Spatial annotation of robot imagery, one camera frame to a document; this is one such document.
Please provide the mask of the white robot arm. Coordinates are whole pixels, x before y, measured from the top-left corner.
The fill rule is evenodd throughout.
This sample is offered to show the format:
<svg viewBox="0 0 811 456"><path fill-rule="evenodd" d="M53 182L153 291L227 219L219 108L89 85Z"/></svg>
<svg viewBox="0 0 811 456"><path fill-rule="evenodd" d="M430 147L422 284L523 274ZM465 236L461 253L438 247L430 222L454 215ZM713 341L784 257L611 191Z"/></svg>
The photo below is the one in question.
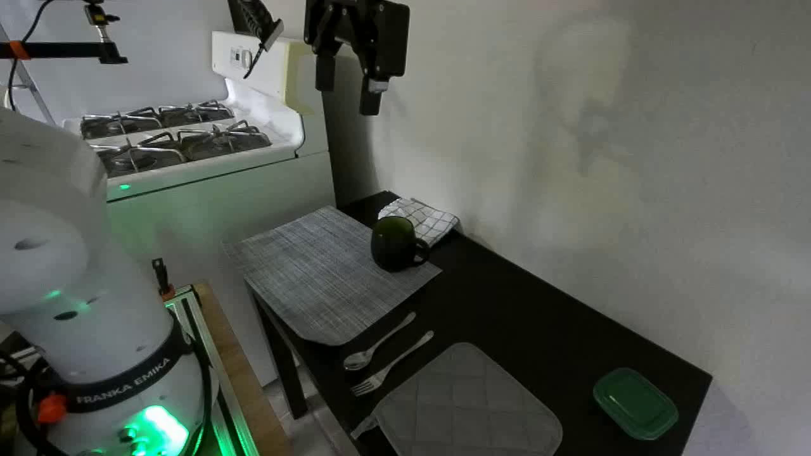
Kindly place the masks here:
<svg viewBox="0 0 811 456"><path fill-rule="evenodd" d="M0 110L0 315L41 357L15 456L191 456L210 375L109 233L105 172L75 134Z"/></svg>

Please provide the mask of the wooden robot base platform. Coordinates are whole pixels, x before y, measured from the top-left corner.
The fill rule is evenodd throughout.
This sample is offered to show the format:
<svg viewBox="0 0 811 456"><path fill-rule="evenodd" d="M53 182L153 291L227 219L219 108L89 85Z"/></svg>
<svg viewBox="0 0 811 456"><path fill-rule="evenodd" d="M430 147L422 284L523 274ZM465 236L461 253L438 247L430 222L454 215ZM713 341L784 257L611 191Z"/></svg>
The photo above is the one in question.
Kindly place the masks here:
<svg viewBox="0 0 811 456"><path fill-rule="evenodd" d="M167 305L203 345L213 379L210 424L198 456L290 456L289 437L213 288L205 284L177 288Z"/></svg>

